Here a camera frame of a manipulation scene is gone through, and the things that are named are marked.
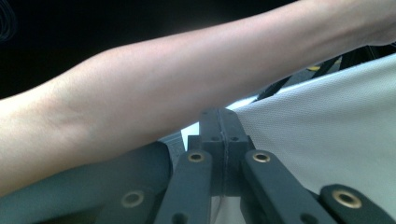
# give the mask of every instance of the bare forearm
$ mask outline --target bare forearm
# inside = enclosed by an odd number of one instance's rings
[[[367,44],[365,21],[349,10],[333,1],[299,1],[112,49],[6,99],[0,104],[9,108],[0,116],[0,195],[145,145],[195,121],[207,107]]]

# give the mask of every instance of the skin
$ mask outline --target skin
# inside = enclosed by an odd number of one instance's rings
[[[107,50],[0,101],[0,196],[105,161],[311,64],[396,40],[394,0],[302,0]]]

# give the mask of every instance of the metal rivet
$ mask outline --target metal rivet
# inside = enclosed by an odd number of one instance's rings
[[[142,190],[134,190],[126,193],[122,199],[121,204],[124,208],[134,208],[145,200],[145,193]]]
[[[204,155],[199,152],[194,152],[189,155],[189,161],[192,162],[201,162],[205,159]]]
[[[340,204],[348,208],[361,208],[361,200],[351,192],[337,189],[332,192],[332,197]]]
[[[258,162],[268,162],[271,160],[271,158],[263,152],[257,152],[253,155],[253,160]]]

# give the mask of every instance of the white mesh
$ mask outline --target white mesh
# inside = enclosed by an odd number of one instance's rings
[[[236,110],[308,189],[339,183],[396,218],[396,55]]]

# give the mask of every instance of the human arm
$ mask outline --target human arm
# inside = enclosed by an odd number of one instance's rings
[[[0,102],[0,195],[143,146],[310,64],[386,44],[395,14],[394,0],[303,0],[96,55]]]

